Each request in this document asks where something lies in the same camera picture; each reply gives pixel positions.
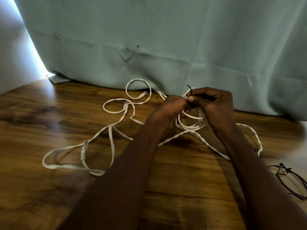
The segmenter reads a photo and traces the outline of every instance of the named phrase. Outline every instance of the coiled white cable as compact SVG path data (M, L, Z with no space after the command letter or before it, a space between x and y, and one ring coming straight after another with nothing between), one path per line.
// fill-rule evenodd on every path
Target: coiled white cable
M91 174L93 174L93 175L95 175L95 176L101 176L101 175L103 175L103 174L105 173L104 171L102 171L102 170L90 169L90 168L88 167L88 165L86 164L87 144L90 143L93 139L95 139L102 131L104 131L105 129L108 128L108 130L109 130L109 138L110 138L110 142L111 142L111 150L112 150L112 161L111 161L111 164L110 164L110 167L111 167L112 164L113 164L113 162L114 162L114 159L115 159L115 146L114 146L114 143L113 143L112 129L114 129L115 131L117 131L121 136L123 136L123 137L125 137L125 138L127 138L127 139L129 139L129 140L133 140L133 138L128 137L127 135L125 135L124 133L122 133L121 131L119 131L119 130L115 127L115 125L117 125L118 123L120 123L120 122L125 118L125 116L126 116L126 114L127 114L127 112L128 112L129 105L132 105L132 108L133 108L133 114L132 114L132 116L130 116L130 119L131 119L132 121L136 122L136 123L144 124L144 123L142 123L141 121L136 120L136 119L133 118L133 117L135 116L135 106L134 106L134 105L135 105L135 104L144 104L145 102L147 102L147 101L150 99L150 97L151 97L151 87L150 87L149 83L148 83L147 81L143 80L143 79L133 79L133 80L129 81L129 82L127 83L127 85L126 85L126 94L127 94L127 96L128 96L129 98L132 98L132 99L140 99L140 98L144 97L144 96L147 94L147 92L145 91L145 92L143 92L143 93L142 93L140 96L138 96L138 97L131 97L131 96L128 94L128 90L127 90L127 89L128 89L129 84L132 83L133 81L143 81L143 82L145 82L146 85L148 86L148 88L149 88L149 90L150 90L150 93L149 93L149 96L148 96L148 98L146 99L146 101L144 101L144 102L132 102L132 101L130 101L130 100L128 100L128 99L125 99L125 98L116 98L116 99L111 99L111 100L109 100L109 101L106 101L106 102L103 104L103 106L102 106L103 109L104 109L104 111L106 111L106 112L108 112L108 113L110 113L110 114L118 114L118 113L124 112L124 114L123 114L123 116L120 118L120 120L119 120L118 122L116 122L116 123L112 123L112 124L110 124L109 126L106 126L106 127L102 128L102 129L101 129L100 131L98 131L98 132L96 133L96 135L94 135L93 138L91 138L90 140L85 140L83 143L80 143L80 144L78 144L78 145L67 146L67 147L64 147L64 148L56 148L56 149L51 150L50 152L48 152L48 153L44 156L43 161L42 161L43 166L46 167L46 168L48 168L48 169L67 168L67 169L74 169L74 170L85 170L85 171L88 171L89 173L91 173ZM165 98L167 98L167 96L164 95L162 92L158 91L158 93L159 93L159 95L161 96L161 98L162 98L163 100L165 100ZM112 102L112 101L114 101L114 100L125 100L124 107L123 107L123 109L122 109L121 111L108 111L108 110L105 108L105 105L106 105L107 103ZM220 153L216 148L212 147L208 142L206 142L205 139L202 138L201 135L200 135L199 133L196 132L197 130L203 128L206 124L205 124L205 115L204 115L202 109L199 108L199 107L195 107L195 110L198 112L198 117L191 116L191 115L189 115L189 114L187 114L187 113L185 113L185 112L182 112L182 113L183 113L184 115L186 115L187 117L189 117L189 118L197 119L197 120L198 120L197 123L195 123L195 124L193 124L193 125L191 125L191 126L186 126L186 125L184 125L184 124L181 122L180 115L178 115L178 117L175 119L175 125L176 125L178 128L180 128L180 129L182 129L182 130L184 130L184 131L180 132L180 133L177 134L177 135L174 135L174 136L171 137L171 138L168 138L168 139L164 140L163 142L159 143L159 146L163 145L163 144L166 143L166 142L169 142L171 139L177 138L178 136L180 136L180 135L182 135L182 134L185 134L185 133L190 132L190 133L196 134L196 135L199 137L199 139L200 139L202 142L204 142L204 143L205 143L209 148L211 148L213 151L217 152L217 153L218 153L219 155L221 155L223 158L229 160L229 157L228 157L228 156L226 156L226 155ZM260 142L260 139L259 139L259 137L258 137L256 131L255 131L253 128L251 128L250 126L245 125L245 124L237 123L237 125L242 125L242 126L245 126L245 127L249 127L249 128L251 129L251 131L255 134L255 137L256 137L256 139L258 140L258 144L259 144L259 150L257 151L257 154L260 155L260 152L263 150L263 147L262 147L262 143ZM82 149L81 149L81 161L82 161L82 164L83 164L84 167L79 167L79 166L74 166L74 165L69 165L69 164L64 164L64 165L55 165L55 164L53 164L53 165L48 165L48 164L46 164L46 162L45 162L45 160L46 160L47 157L49 157L51 154L53 154L53 153L55 153L55 152L57 152L57 151L69 150L69 149L73 149L73 148L75 148L75 147L81 147L81 146L82 146Z

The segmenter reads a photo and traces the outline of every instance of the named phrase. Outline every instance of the person's right hand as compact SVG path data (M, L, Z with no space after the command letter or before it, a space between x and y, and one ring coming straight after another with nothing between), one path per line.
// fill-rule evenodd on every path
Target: person's right hand
M188 101L203 110L215 135L236 129L231 92L205 87L193 89L192 94L187 93Z

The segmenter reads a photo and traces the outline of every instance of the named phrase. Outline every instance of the hand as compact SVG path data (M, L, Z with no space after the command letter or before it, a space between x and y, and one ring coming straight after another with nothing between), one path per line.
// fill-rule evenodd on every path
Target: hand
M190 105L187 100L181 96L170 95L152 115L164 118L167 121L173 121L182 111L190 112Z
M232 93L220 89L205 87L187 93L188 101L199 106L217 137L236 129Z

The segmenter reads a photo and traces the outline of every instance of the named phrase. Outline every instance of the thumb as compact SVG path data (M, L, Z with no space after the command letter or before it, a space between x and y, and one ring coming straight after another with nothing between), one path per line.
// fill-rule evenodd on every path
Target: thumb
M207 104L210 103L210 101L203 99L199 96L189 96L188 101L196 106L199 106L201 108L205 107Z

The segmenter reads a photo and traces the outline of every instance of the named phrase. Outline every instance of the person's left hand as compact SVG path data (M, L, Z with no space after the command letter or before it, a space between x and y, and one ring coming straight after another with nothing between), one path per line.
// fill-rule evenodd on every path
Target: person's left hand
M190 105L186 99L181 96L170 95L152 114L158 118L173 121L182 111L189 113L190 110Z

